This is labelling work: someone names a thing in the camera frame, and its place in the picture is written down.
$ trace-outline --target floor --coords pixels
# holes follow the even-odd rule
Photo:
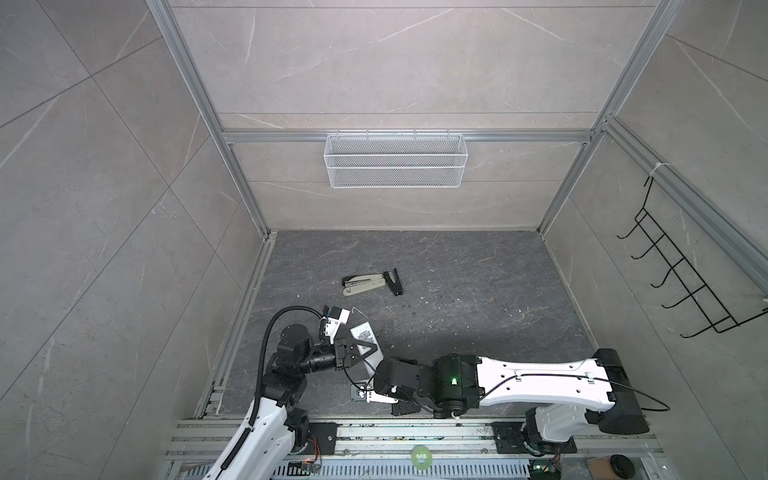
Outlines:
[[[404,294],[386,287],[344,297],[340,280],[396,267]],[[243,414],[253,399],[263,330],[289,305],[353,310],[348,326],[370,321],[386,356],[431,364],[447,353],[513,362],[567,362],[589,357],[584,333],[547,250],[536,232],[283,231],[257,294],[227,382],[222,413]],[[287,313],[270,336],[305,323]],[[366,377],[363,365],[351,369]],[[343,372],[307,376],[299,407],[310,415],[388,415],[385,404],[353,402]],[[477,416],[521,415],[530,404],[473,409]]]

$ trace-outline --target white wire mesh basket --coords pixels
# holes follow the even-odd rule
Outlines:
[[[333,188],[458,187],[467,146],[460,134],[333,134],[323,156]]]

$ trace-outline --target robotic arm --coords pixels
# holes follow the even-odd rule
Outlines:
[[[265,339],[278,316],[270,322]],[[452,354],[441,356],[431,366],[397,358],[385,358],[372,366],[367,359],[378,350],[375,343],[336,338],[348,317],[348,310],[326,307],[319,344],[314,344],[304,325],[290,325],[282,331],[267,373],[257,380],[256,398],[206,479],[269,478],[286,455],[300,453],[308,445],[309,416],[295,407],[306,388],[306,374],[348,369],[363,361],[375,369],[364,390],[366,399],[392,403],[393,415],[425,409],[437,419],[447,419],[498,403],[550,403],[526,413],[521,434],[531,453],[541,442],[567,442],[590,425],[617,435],[649,431],[615,350],[599,349],[592,358],[556,364]]]

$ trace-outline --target vent grille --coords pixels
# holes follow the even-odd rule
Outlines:
[[[441,478],[445,480],[491,480],[493,478],[529,478],[528,460],[495,459],[436,459],[426,470],[414,468],[409,460],[323,460],[319,473],[305,475],[284,462],[277,468],[273,480],[405,480],[407,478]]]

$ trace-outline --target black wire rack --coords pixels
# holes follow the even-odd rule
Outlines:
[[[747,323],[747,322],[749,322],[751,320],[754,320],[754,319],[756,319],[758,317],[761,317],[763,315],[768,314],[768,307],[767,307],[767,308],[764,308],[762,312],[758,313],[755,316],[751,316],[750,318],[748,318],[746,320],[738,321],[738,320],[736,320],[733,317],[733,315],[730,313],[730,311],[725,307],[725,305],[723,305],[723,302],[720,301],[720,298],[717,297],[715,292],[712,291],[712,289],[707,284],[707,282],[704,280],[704,278],[699,274],[699,272],[696,269],[696,267],[693,264],[691,264],[691,262],[688,260],[688,258],[685,255],[683,255],[683,252],[680,251],[680,248],[677,247],[675,242],[672,241],[672,239],[670,238],[669,235],[667,235],[667,232],[665,232],[664,229],[661,228],[661,225],[659,225],[659,223],[656,221],[656,219],[654,219],[653,216],[650,214],[650,212],[646,209],[645,205],[648,202],[648,195],[650,194],[650,188],[653,186],[653,184],[654,184],[653,177],[648,177],[645,180],[645,183],[643,184],[644,187],[647,186],[647,190],[645,192],[645,200],[643,200],[643,207],[640,209],[639,212],[637,212],[637,215],[634,216],[634,227],[632,227],[632,230],[630,230],[629,233],[627,233],[623,237],[621,235],[617,235],[617,237],[619,239],[623,240],[623,239],[629,237],[636,229],[639,228],[645,234],[645,237],[650,241],[650,247],[648,247],[648,249],[645,250],[643,252],[643,254],[640,255],[639,257],[636,257],[636,256],[632,255],[631,256],[632,259],[633,260],[639,260],[639,259],[645,257],[646,255],[648,255],[648,253],[651,252],[652,250],[656,250],[659,253],[659,255],[661,255],[661,258],[664,259],[664,262],[667,263],[667,266],[669,267],[667,269],[667,274],[664,275],[664,278],[661,280],[661,283],[659,283],[658,285],[651,284],[651,286],[653,288],[660,288],[662,285],[664,285],[664,283],[667,281],[667,279],[670,277],[670,275],[675,275],[677,280],[680,282],[680,284],[685,289],[685,291],[687,293],[686,296],[684,296],[683,298],[678,300],[673,305],[669,305],[669,306],[668,305],[662,305],[663,308],[666,308],[666,309],[674,308],[674,307],[680,305],[685,300],[688,300],[690,298],[691,300],[693,300],[694,303],[696,303],[696,306],[698,307],[699,311],[701,311],[701,314],[704,315],[704,318],[707,319],[707,323],[709,323],[709,326],[704,327],[703,329],[699,330],[698,332],[694,333],[693,335],[683,335],[683,334],[680,334],[680,336],[682,336],[685,339],[689,339],[689,338],[695,337],[696,335],[699,335],[700,333],[704,333],[704,332],[706,332],[709,329],[712,329],[712,330],[714,330],[717,333],[723,333],[723,332],[727,332],[730,329],[736,328],[738,326],[742,326],[744,323]],[[648,231],[645,229],[645,227],[643,227],[643,225],[641,224],[641,222],[643,222],[644,220],[649,220],[650,222],[653,222],[653,225],[655,225],[655,227],[661,232],[661,235],[656,240],[653,239],[653,237],[648,233]],[[680,254],[680,259],[676,260],[674,263],[670,260],[670,258],[666,254],[664,254],[664,252],[661,250],[661,248],[659,248],[659,242],[661,242],[662,239],[664,239],[664,238],[666,238],[667,242],[674,248],[675,251],[677,251],[677,253]],[[701,282],[700,286],[698,286],[695,289],[693,289],[693,287],[689,286],[683,280],[683,276],[681,275],[681,272],[678,271],[678,269],[682,269],[684,267],[689,268],[690,270],[692,270],[695,273],[696,278],[698,278],[698,280]],[[699,293],[699,292],[703,292],[703,293],[708,292],[708,293],[710,293],[712,295],[712,297],[717,301],[717,303],[720,304],[720,307],[723,309],[723,311],[726,314],[725,317],[723,317],[722,319],[719,319],[717,321],[713,321],[710,318],[710,316],[707,314],[705,309],[702,307],[701,302],[695,297],[695,295],[697,293]]]

